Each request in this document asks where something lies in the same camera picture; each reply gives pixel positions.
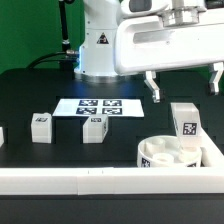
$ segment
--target white robot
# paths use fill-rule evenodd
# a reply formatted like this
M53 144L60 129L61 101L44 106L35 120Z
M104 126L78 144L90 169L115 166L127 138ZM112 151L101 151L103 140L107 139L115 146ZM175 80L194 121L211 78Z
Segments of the white robot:
M142 73L160 102L156 72L209 66L211 93L219 93L224 9L207 10L204 0L84 0L84 6L76 78L113 82Z

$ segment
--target white cylinder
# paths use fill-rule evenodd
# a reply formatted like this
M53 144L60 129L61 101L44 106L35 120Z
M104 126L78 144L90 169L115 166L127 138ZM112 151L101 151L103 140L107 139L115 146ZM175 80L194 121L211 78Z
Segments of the white cylinder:
M146 141L145 154L152 157L155 153L162 153L165 150L165 140L160 137L151 138Z
M151 167L170 167L174 163L174 156L169 153L156 153L152 157Z

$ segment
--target black cable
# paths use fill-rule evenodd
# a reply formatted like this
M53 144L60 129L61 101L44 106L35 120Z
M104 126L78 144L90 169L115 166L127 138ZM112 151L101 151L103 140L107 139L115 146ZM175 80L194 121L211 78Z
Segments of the black cable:
M38 61L35 63L35 65L32 67L32 68L29 68L29 69L33 69L35 66L41 64L41 63L46 63L46 62L74 62L75 60L72 60L72 59L51 59L51 60L42 60L42 61Z
M51 54L41 56L37 58L36 60L34 60L33 62L31 62L26 68L33 69L36 65L40 64L44 59L59 56L59 55L66 55L66 52L56 52L56 53L51 53Z

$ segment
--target white block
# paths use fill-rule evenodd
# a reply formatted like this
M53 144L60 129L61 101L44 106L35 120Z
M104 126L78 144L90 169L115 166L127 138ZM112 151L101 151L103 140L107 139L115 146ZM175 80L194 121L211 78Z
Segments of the white block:
M83 125L83 143L102 143L108 132L108 115L90 115Z
M182 147L202 145L199 111L193 103L171 103L176 135Z
M52 117L49 113L34 113L31 123L32 141L38 143L51 143Z
M0 147L4 143L3 129L0 127Z

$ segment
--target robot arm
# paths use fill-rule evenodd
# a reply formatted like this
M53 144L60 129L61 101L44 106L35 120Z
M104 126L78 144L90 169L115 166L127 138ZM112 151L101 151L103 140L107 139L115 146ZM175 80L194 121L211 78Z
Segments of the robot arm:
M138 7L135 0L124 0L121 9L126 20L115 39L117 73L146 72L153 100L160 102L160 89L153 80L157 71L209 65L210 91L219 93L224 67L224 9L207 11L203 0L142 0Z

